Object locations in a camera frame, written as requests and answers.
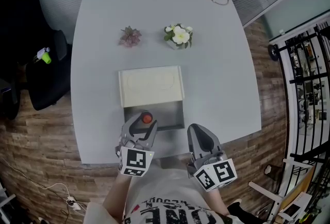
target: white table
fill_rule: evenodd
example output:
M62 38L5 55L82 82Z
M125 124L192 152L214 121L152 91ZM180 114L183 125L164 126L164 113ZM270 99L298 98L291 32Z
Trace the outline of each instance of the white table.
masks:
M173 50L163 28L194 29L193 46ZM120 29L141 31L133 48L118 45ZM82 0L73 42L71 95L83 163L117 163L114 147L124 123L118 71L180 65L185 129L158 132L155 157L186 153L187 128L198 123L220 143L261 129L252 57L232 0Z

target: green object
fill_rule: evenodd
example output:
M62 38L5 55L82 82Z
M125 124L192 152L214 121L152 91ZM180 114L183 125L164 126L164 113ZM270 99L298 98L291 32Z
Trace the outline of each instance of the green object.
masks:
M50 57L49 54L48 54L48 52L45 52L45 53L42 55L41 59L42 59L43 61L45 61L46 64L50 64L51 61L52 61L52 60L51 60L51 57Z

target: flower pot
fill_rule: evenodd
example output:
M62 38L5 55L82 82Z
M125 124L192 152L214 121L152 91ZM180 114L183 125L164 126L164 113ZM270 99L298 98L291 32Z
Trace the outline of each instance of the flower pot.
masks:
M168 40L168 41L166 41L166 42L167 42L168 45L169 45L170 47L172 47L174 50L181 49L181 48L184 46L184 44L183 44L182 46L176 46L176 44L175 44L173 41L171 41L171 40Z

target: graphic t-shirt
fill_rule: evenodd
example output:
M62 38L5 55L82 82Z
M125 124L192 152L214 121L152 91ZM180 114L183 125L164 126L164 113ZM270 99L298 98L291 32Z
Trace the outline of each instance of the graphic t-shirt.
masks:
M212 211L194 178L180 169L150 167L133 178L127 196L124 224L242 224L235 216ZM84 224L117 224L106 209L89 203Z

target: white cable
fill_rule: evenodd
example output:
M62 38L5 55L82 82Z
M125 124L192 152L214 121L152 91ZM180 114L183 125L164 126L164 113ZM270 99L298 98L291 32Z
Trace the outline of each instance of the white cable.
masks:
M78 211L76 211L76 210L74 210L76 213L78 213L79 215L81 215L81 216L85 216L84 214L82 214L82 213L79 213Z
M79 202L77 202L77 204L79 205L79 206L81 206L81 208L83 209L83 210L85 210L85 208L79 203Z
M68 196L70 196L69 189L68 189L68 187L67 187L65 184L63 184L63 183L55 183L55 184L53 184L53 185L51 185L51 186L49 186L49 187L44 187L44 186L42 186L42 185L40 185L40 184L38 184L38 183L34 183L34 182L31 181L31 180L30 180L25 174L23 174L21 171L19 171L19 170L17 170L16 168L12 167L12 166L7 162L7 160L6 160L5 158L3 158L3 157L1 157L1 158L7 163L7 165L8 165L10 168L12 168L13 170L15 170L16 172L19 172L22 176L24 176L27 180L29 180L33 185L35 185L35 186L37 186L37 187L39 187L39 188L41 188L41 189L49 189L49 188L53 187L54 185L61 184L61 185L64 185L64 186L66 187L66 189L67 189L67 191L68 191Z

